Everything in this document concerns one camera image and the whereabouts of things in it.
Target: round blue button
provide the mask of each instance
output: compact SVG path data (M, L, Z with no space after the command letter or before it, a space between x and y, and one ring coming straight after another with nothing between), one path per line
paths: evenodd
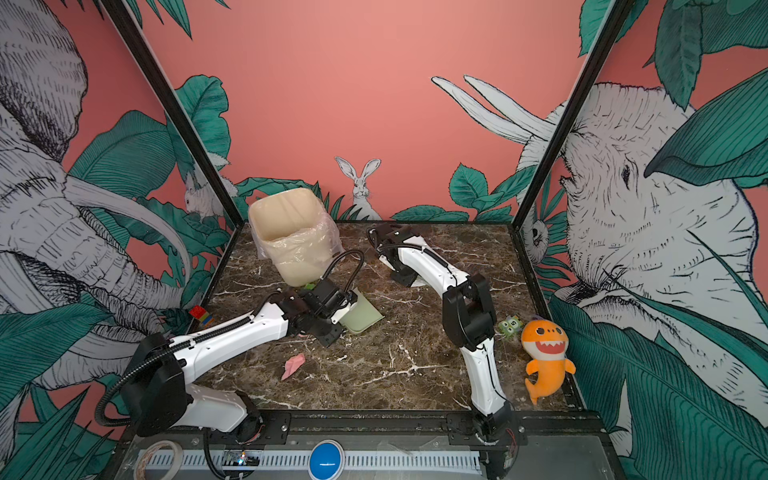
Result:
M344 468L344 451L333 440L317 444L310 455L310 476L314 480L334 480Z

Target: marble floor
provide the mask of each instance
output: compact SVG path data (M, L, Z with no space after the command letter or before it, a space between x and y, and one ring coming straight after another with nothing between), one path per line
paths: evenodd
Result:
M355 335L345 332L329 348L316 339L285 337L236 356L197 383L242 390L265 409L461 409L471 403L469 380L459 350L442 330L442 299L428 286L405 288L389 278L365 235L365 223L339 225L346 249L366 252L355 285L384 315ZM490 279L498 319L535 313L522 268L505 225L419 225L419 232L444 258L468 273ZM356 265L342 261L332 278L345 280ZM270 260L259 260L248 226L215 286L208 311L217 321L255 308L264 295L285 287ZM284 381L291 356L306 363ZM519 339L497 334L495 355L505 394L516 409L567 410L562 392L533 406L525 390L530 359Z

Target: beige trash can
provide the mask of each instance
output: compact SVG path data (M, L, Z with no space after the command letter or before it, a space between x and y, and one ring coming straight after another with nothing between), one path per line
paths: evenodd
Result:
M257 200L248 209L248 220L260 256L272 260L288 285L318 280L341 251L338 227L309 189Z

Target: pink tissue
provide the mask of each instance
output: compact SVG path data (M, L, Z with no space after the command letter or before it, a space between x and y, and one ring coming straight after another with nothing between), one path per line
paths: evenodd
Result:
M306 362L306 358L304 357L303 353L290 357L286 362L286 372L283 374L283 378L281 380L285 380L293 375L293 373L297 371L301 365L304 365L304 362Z

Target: green toy with eyes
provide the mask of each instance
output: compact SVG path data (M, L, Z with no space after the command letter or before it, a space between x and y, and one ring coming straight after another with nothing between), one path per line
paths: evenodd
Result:
M520 321L517 315L507 316L498 324L498 331L504 336L505 339L513 339L515 335L518 335L523 329L523 322Z

